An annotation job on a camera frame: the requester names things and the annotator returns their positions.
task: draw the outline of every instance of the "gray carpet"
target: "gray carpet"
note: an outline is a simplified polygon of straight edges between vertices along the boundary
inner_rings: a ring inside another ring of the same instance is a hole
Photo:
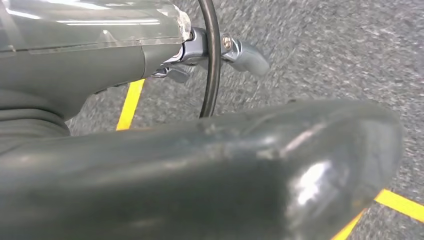
[[[196,26],[196,1],[175,0]],[[390,189],[424,204],[424,1],[423,0],[214,0],[221,29],[263,49],[272,62],[265,77],[225,66],[216,114],[289,99],[349,98],[393,109],[405,126],[405,153]],[[191,79],[145,83],[133,127],[191,120],[200,112],[206,72]],[[113,131],[126,87],[93,96],[69,122],[74,135]],[[380,205],[350,237],[422,240],[424,226]]]

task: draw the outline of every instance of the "plastic cover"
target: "plastic cover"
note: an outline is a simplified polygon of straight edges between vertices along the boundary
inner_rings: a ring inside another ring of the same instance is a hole
[[[190,29],[169,0],[0,0],[0,57],[180,44]]]

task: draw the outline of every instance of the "yellow tape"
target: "yellow tape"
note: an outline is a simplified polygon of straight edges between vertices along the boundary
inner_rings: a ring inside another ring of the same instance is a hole
[[[375,201],[424,223],[424,206],[419,203],[386,189],[380,192]]]
[[[122,111],[119,117],[116,130],[126,130],[131,127],[134,114],[136,113],[137,104],[139,103],[140,94],[142,93],[144,79],[131,82],[126,94],[125,102],[123,103]]]
[[[346,240],[351,234],[352,230],[358,223],[359,219],[362,217],[362,211],[358,216],[356,216],[347,226],[345,226],[336,236],[334,236],[331,240]]]
[[[418,220],[421,223],[424,223],[424,206],[419,203],[411,201],[387,189],[383,189],[383,191],[381,191],[380,194],[375,198],[375,201],[415,220]],[[364,211],[356,216],[355,219],[353,219],[331,240],[346,240],[351,234],[352,230],[355,228],[363,213]]]

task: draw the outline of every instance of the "silver lever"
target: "silver lever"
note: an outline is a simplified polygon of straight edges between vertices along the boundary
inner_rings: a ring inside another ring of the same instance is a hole
[[[270,71],[270,64],[255,46],[235,38],[227,39],[225,43],[231,45],[231,50],[222,55],[222,59],[235,70],[247,71],[256,76],[263,76]]]
[[[179,66],[167,66],[158,69],[153,75],[153,78],[169,77],[179,84],[183,84],[189,80],[190,75]]]
[[[178,54],[165,61],[163,68],[158,69],[152,77],[170,77],[178,83],[185,83],[189,74],[176,65],[200,65],[207,69],[208,55],[206,30],[192,27],[190,39],[184,42]],[[270,64],[255,46],[241,42],[227,33],[221,33],[221,56],[223,62],[239,72],[247,71],[256,76],[263,76],[270,71]]]

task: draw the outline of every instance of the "brake cable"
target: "brake cable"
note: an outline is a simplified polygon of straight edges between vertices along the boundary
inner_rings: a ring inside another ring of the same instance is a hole
[[[209,52],[209,63],[207,66],[206,90],[204,92],[203,104],[200,118],[211,117],[214,114],[217,102],[218,90],[220,88],[221,75],[221,35],[212,0],[198,0],[204,18],[207,37],[207,49]]]

